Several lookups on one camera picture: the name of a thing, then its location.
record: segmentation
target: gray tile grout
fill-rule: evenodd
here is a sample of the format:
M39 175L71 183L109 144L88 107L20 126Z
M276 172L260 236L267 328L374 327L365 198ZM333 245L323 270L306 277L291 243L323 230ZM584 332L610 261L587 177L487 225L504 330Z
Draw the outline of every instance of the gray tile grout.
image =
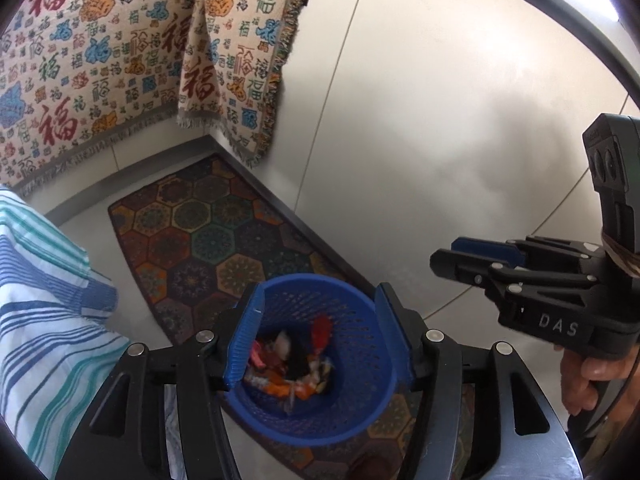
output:
M120 171L120 165L118 164L118 158L116 157L116 150L113 149L113 144L111 145L111 153L113 154L113 161L116 164L116 171Z
M622 106L620 107L620 112L619 114L622 114L622 111L625 109L626 106L626 102L629 99L629 94L626 94L625 99L622 102ZM560 207L562 206L562 204L564 204L564 202L571 196L571 193L574 192L575 188L578 187L578 185L582 182L582 180L586 177L586 175L589 173L589 168L587 168L584 173L580 176L580 178L578 179L578 182L576 182L574 184L574 186L569 190L569 192L565 195L565 197L560 201L560 203L553 209L553 211L542 221L542 223L535 228L532 231L532 235L535 235L538 231L540 231L540 229L542 229L544 227L544 225L551 220L551 217L558 211L558 209L560 209ZM465 290L463 290L462 292L460 292L458 295L456 295L454 298L452 298L451 300L447 301L447 303L445 303L443 306L439 307L438 309L436 309L434 312L431 312L430 314L427 314L426 316L424 316L422 318L423 321L427 321L427 319L429 319L431 316L434 316L435 314L439 313L441 310L444 310L445 308L447 308L450 304L454 303L455 301L459 300L459 298L461 298L462 296L464 296L466 293L468 293L473 287L472 286L468 286Z
M349 31L351 30L351 23L353 23L353 18L356 15L356 11L358 10L358 4L360 0L356 0L356 4L353 6L353 12L351 13L351 17L349 19L349 25L347 25L347 31L345 32L344 39L342 40L342 44L340 46L340 51L338 52L338 57L335 61L334 72L331 74L331 79L329 80L329 87L326 90L326 94L324 96L324 102L322 103L322 108L320 110L320 116L318 117L318 124L316 124L316 130L314 132L314 138L311 141L311 147L309 149L309 154L306 158L305 170L302 173L302 179L300 179L300 187L298 188L298 196L296 197L296 202L293 206L293 213L297 214L298 212L298 202L300 200L300 195L302 194L302 187L305 183L306 170L308 170L309 162L311 161L311 154L313 153L314 146L316 144L316 137L318 136L318 130L320 129L320 123L322 122L322 115L324 114L324 109L326 107L326 103L329 100L329 94L331 92L331 86L334 84L335 73L338 71L338 65L340 65L340 58L342 57L342 51L344 50L344 45L347 43L347 38L349 37Z

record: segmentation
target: hexagon patterned rug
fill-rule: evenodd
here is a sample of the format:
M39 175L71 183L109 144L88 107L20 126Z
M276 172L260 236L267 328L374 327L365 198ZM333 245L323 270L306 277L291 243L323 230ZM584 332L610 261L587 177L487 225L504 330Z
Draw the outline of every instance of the hexagon patterned rug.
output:
M346 279L300 232L217 155L118 200L109 214L146 302L169 340L179 344L208 328L248 282L295 272ZM261 446L308 480L341 480L363 454L385 457L397 471L420 394L396 393L367 431L333 446L297 448L246 427ZM465 389L454 478L473 432L473 390Z

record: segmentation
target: finger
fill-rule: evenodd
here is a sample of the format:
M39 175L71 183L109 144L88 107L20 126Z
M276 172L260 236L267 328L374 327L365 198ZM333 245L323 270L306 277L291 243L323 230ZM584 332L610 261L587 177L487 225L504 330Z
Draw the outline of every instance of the finger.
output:
M578 416L580 415L580 412L582 411L578 406L574 406L572 404L564 404L564 408L569 412L569 415L573 415L573 416Z
M634 366L637 353L638 348L635 348L620 361L603 361L592 357L586 358L582 363L582 376L594 381L624 379L631 373L631 368Z
M582 375L582 357L570 350L565 350L560 361L562 377L573 378Z
M596 389L589 383L580 384L579 386L576 386L575 383L576 381L562 388L562 403L567 409L569 407L575 407L590 412L598 403L598 393Z

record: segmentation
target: white tiled floor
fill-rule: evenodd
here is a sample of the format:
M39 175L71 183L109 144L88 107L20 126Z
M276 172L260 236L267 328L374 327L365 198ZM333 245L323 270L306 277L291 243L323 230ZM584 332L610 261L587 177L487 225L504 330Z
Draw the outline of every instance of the white tiled floor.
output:
M206 155L207 153L202 153L179 164L169 166L143 180L132 182L130 186L117 194L104 198L60 227L66 236L88 251L94 269L109 276L118 289L118 307L107 323L108 328L132 340L145 342L152 349L164 348L170 343L153 319L129 267L127 267L111 227L107 208L111 203L140 187L180 170ZM243 480L299 480L299 476L282 466L274 457L258 446L228 416L225 415L224 419Z

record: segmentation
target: cord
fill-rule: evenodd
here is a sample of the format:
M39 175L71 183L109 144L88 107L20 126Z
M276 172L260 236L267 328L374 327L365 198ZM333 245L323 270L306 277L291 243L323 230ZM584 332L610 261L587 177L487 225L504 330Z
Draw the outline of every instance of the cord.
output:
M600 416L600 418L596 420L596 422L591 424L590 427L586 428L586 430L583 432L583 435L586 436L586 434L589 433L592 429L598 428L601 424L603 424L607 420L609 413L611 413L613 408L616 407L617 403L620 401L622 396L628 390L629 385L631 384L631 380L634 378L636 374L636 370L638 370L639 365L640 365L640 348L638 348L638 352L636 352L636 360L634 361L634 365L631 367L631 372L629 373L629 376L626 378L625 383L622 385L622 388L620 388L620 391L616 395L616 398L613 399L613 402L611 403L611 405L605 410L605 412Z

